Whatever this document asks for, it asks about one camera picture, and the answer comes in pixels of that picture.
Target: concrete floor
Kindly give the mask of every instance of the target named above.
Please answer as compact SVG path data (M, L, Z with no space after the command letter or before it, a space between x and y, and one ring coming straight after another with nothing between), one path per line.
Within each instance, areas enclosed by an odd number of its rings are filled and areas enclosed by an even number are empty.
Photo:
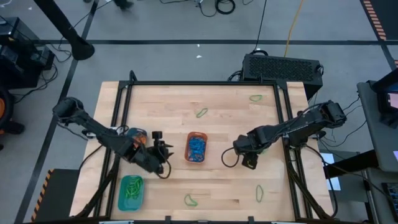
M91 3L82 0L56 2L72 24L91 8ZM254 0L250 5L243 6L241 1L236 1L236 10L232 14L207 18L191 1L179 4L161 4L155 0L134 2L134 7L126 12L121 12L112 2L98 10L87 39L255 40L264 4L263 0ZM98 5L104 3L105 0L100 0ZM286 40L299 3L299 0L268 0L260 39ZM205 0L203 11L206 14L214 11L212 0ZM41 39L61 38L33 0L13 0L4 8L0 7L0 15L20 17ZM86 19L76 27L79 34L85 24ZM377 40L377 37L359 0L306 0L292 40ZM252 44L197 46L196 43L95 45L94 56L77 63L67 95L79 98L87 112L93 114L101 82L126 80L130 70L135 71L139 80L226 80L240 69L244 54L253 47ZM259 45L259 48L270 55L283 56L285 46ZM389 46L389 50L394 58L398 58L398 46ZM57 52L57 55L65 57L62 53ZM324 86L318 92L317 102L333 100L343 107L358 97L357 82L377 80L391 71L378 45L291 45L287 56L321 61L325 67ZM58 78L46 90L35 92L16 105L14 119L24 123L26 131L20 136L0 136L5 145L4 150L0 151L0 179L3 183L0 185L0 223L12 223L16 218L50 125L51 109L60 97L71 62L72 59L56 63ZM343 127L334 131L338 142L363 123L361 109L354 113ZM85 145L86 142L81 139L56 129L24 219L26 222L30 220L47 171L53 168L77 169ZM367 126L336 148L361 152L370 149L372 144ZM345 211L341 213L344 220L363 219L361 213L364 208L358 208L356 203L346 203L341 209Z

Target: black box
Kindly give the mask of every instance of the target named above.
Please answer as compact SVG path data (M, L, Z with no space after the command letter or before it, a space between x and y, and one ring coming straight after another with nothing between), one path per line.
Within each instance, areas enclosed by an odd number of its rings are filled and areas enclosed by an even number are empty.
M317 60L247 54L243 60L243 80L303 82L307 99L323 85L323 68Z

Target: wooden tabletop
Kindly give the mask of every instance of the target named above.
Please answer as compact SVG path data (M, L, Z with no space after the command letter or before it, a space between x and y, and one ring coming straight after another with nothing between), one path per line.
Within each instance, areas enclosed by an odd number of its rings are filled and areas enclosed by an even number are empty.
M105 126L110 126L117 86L118 82L104 82L99 93L94 119ZM303 84L288 83L288 88L293 114L307 108ZM251 95L263 97L253 102L249 100ZM281 99L285 110L283 95ZM208 108L208 112L197 118L196 113L202 108ZM265 124L278 124L271 86L133 86L127 125L145 129L149 135L152 131L163 131L163 140L174 146L170 148L174 155L169 159L172 173L167 180L162 180L135 164L121 160L111 218L164 220L166 215L170 215L173 220L246 221L248 216L254 216L257 221L294 221L280 140L259 156L255 170L243 167L241 160L234 168L227 168L221 163L221 153L232 147L238 135ZM187 135L192 131L208 136L206 157L202 164L192 164L184 158ZM150 136L148 143L153 144ZM318 149L316 141L309 140L308 144ZM90 140L85 156L98 146L96 140ZM70 215L76 215L98 188L104 152L104 149L97 152L83 166ZM236 155L229 151L224 159L227 164L233 164ZM310 150L303 149L302 160L309 191L324 210L332 214L320 158ZM122 212L118 208L120 180L125 175L140 175L144 178L144 202L136 212ZM264 189L261 203L256 202L257 185ZM302 196L299 190L297 192L304 217ZM105 214L108 194L106 191L103 195L102 215ZM185 205L186 194L198 202L197 207Z

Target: orange striped tape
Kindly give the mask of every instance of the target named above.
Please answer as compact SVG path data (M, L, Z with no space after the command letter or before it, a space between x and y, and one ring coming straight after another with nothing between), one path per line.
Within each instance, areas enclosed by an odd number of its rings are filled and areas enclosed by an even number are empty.
M372 3L370 1L363 1L363 4L365 5L365 8L373 22L373 25L376 28L376 32L379 38L382 40L386 40L386 33L384 32L384 29L380 24L379 18L377 17L376 12L373 9Z
M50 179L51 174L52 174L53 172L54 172L54 169L50 169L50 170L47 172L47 175L45 176L45 180L44 180L44 184L43 184L43 186L42 186L42 190L40 191L40 195L39 195L39 198L37 199L35 209L34 209L34 211L33 211L32 217L30 218L31 222L34 222L35 219L36 219L37 212L39 211L39 208L40 208L40 204L41 204L42 201L43 201L45 189L47 189L47 184L49 184L49 179Z

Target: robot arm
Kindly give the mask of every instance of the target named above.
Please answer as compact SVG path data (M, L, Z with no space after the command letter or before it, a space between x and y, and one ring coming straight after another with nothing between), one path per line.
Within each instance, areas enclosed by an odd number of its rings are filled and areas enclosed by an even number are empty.
M298 147L308 141L308 137L323 128L337 128L347 120L338 103L328 101L309 107L296 118L277 125L254 128L247 136L240 135L233 142L237 155L243 155L242 165L250 169L257 166L258 154L271 146L282 136L288 136L290 145Z
M63 99L53 108L53 114L59 123L66 126L75 123L83 126L89 132L96 134L97 140L105 147L111 148L117 155L124 160L136 163L148 172L163 174L162 163L165 163L172 153L169 153L167 144L160 141L161 132L153 132L152 137L155 139L154 146L146 148L137 140L130 136L120 136L116 130L104 127L95 121L83 109L83 103L72 97Z

